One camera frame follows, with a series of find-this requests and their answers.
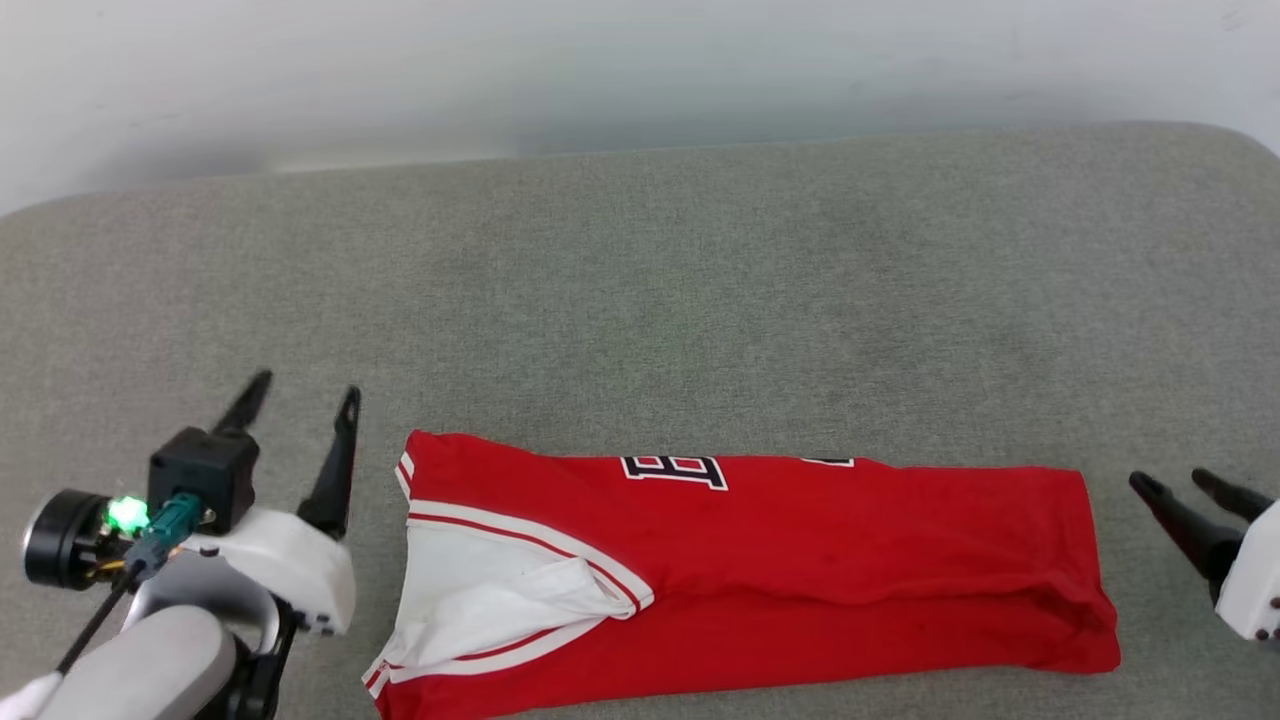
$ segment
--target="green led light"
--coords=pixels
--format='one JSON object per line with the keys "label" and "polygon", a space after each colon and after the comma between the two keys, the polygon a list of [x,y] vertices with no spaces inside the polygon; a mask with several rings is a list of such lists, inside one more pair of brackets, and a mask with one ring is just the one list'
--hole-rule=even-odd
{"label": "green led light", "polygon": [[118,497],[106,505],[106,524],[122,534],[137,534],[150,521],[147,503],[136,497]]}

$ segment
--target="red jersey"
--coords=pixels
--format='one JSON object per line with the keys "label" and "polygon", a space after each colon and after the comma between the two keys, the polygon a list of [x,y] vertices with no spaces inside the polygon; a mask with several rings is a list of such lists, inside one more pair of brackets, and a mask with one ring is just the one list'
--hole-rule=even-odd
{"label": "red jersey", "polygon": [[797,457],[547,457],[415,432],[388,720],[1120,662],[1083,478]]}

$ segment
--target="jersey lettering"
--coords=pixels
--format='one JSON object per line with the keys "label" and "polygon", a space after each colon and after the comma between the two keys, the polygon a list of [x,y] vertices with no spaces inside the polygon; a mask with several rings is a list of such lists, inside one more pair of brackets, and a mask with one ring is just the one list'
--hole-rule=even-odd
{"label": "jersey lettering", "polygon": [[676,457],[672,455],[636,455],[622,459],[622,469],[632,480],[684,480],[703,483],[712,489],[727,491],[728,483],[714,457]]}

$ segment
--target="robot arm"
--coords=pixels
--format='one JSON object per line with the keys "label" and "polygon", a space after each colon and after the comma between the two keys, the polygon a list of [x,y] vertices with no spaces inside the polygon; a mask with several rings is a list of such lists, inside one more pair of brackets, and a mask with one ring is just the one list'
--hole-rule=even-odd
{"label": "robot arm", "polygon": [[[246,432],[270,378],[255,377],[212,430],[187,428],[152,455],[145,515],[128,512],[141,501],[70,489],[36,514],[31,582],[113,589],[59,669],[0,702],[0,720],[269,720],[294,634],[347,632],[356,587],[340,541],[360,391],[343,398],[311,495],[280,512],[252,506],[259,447]],[[134,598],[120,634],[77,662],[124,593]],[[256,647],[228,623],[260,633]]]}
{"label": "robot arm", "polygon": [[1210,521],[1174,497],[1174,492],[1142,471],[1129,486],[1201,577],[1208,580],[1213,610],[1238,635],[1251,641],[1277,637],[1280,629],[1280,505],[1204,469],[1192,480],[1222,510],[1243,518],[1244,532]]}

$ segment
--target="red stripe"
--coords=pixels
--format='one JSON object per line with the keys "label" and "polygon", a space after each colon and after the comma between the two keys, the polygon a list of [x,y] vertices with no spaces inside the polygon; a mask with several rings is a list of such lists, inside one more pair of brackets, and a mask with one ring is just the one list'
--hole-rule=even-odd
{"label": "red stripe", "polygon": [[536,641],[538,638],[541,638],[541,637],[549,635],[550,633],[554,633],[557,629],[558,628],[547,628],[545,630],[538,630],[536,633],[529,635],[527,638],[525,638],[522,641],[516,641],[516,642],[513,642],[511,644],[502,646],[502,647],[499,647],[497,650],[486,650],[484,652],[474,652],[471,655],[460,655],[460,656],[454,657],[454,660],[484,660],[485,657],[493,657],[494,655],[502,655],[503,652],[507,652],[509,650],[516,650],[517,647],[525,647],[526,644]]}
{"label": "red stripe", "polygon": [[[499,534],[499,536],[506,536],[508,538],[516,538],[516,539],[521,539],[521,541],[525,541],[525,542],[531,542],[531,543],[534,543],[536,546],[540,546],[540,547],[545,547],[547,550],[549,550],[549,551],[552,551],[556,555],[559,555],[562,557],[575,557],[575,555],[572,552],[566,552],[566,551],[563,551],[563,550],[561,550],[561,548],[550,544],[549,542],[547,542],[544,539],[535,538],[532,536],[526,536],[524,533],[513,533],[511,530],[504,530],[502,528],[494,528],[492,525],[484,525],[484,524],[480,524],[480,523],[472,523],[471,520],[461,520],[458,518],[445,518],[443,515],[426,515],[426,514],[422,514],[422,512],[410,512],[408,516],[410,516],[411,520],[429,520],[431,523],[448,523],[451,525],[462,525],[463,528],[472,528],[472,529],[476,529],[476,530],[484,530],[486,533],[494,533],[494,534]],[[605,570],[604,568],[600,568],[595,562],[591,562],[590,560],[588,560],[586,564],[590,565],[591,569],[595,570],[596,573],[599,573],[599,574],[604,575],[605,578],[608,578],[614,585],[617,585],[618,588],[621,588],[622,592],[627,596],[627,600],[631,601],[631,605],[635,607],[636,612],[640,612],[640,601],[636,600],[635,594],[632,594],[631,588],[628,588],[625,584],[620,583],[618,579],[614,578],[608,570]]]}
{"label": "red stripe", "polygon": [[387,662],[387,661],[384,660],[384,661],[383,661],[383,664],[381,664],[381,665],[380,665],[380,666],[378,667],[378,670],[374,670],[374,674],[369,676],[369,682],[367,682],[367,683],[365,683],[365,688],[366,688],[366,689],[370,689],[370,691],[371,691],[371,689],[374,689],[374,685],[375,685],[375,684],[378,684],[378,678],[379,678],[379,676],[380,676],[380,675],[381,675],[381,674],[383,674],[384,671],[387,671],[387,670],[403,670],[403,669],[404,669],[404,666],[403,666],[403,665],[393,665],[393,664],[390,664],[390,662]]}

